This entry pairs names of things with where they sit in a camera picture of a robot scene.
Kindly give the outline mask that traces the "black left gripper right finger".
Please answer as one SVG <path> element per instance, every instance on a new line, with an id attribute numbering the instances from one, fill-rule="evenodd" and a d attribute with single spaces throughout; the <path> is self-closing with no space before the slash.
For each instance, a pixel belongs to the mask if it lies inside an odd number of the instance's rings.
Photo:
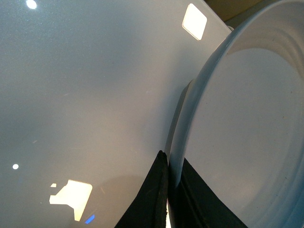
<path id="1" fill-rule="evenodd" d="M 180 182 L 169 187 L 171 225 L 175 228 L 246 228 L 184 159 Z"/>

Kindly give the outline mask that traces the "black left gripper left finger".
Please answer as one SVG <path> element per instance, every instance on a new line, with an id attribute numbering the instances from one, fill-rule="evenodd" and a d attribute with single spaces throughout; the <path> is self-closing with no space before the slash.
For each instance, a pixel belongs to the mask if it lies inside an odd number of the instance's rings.
<path id="1" fill-rule="evenodd" d="M 138 194 L 115 225 L 117 228 L 164 228 L 169 171 L 167 155 L 159 151 Z"/>

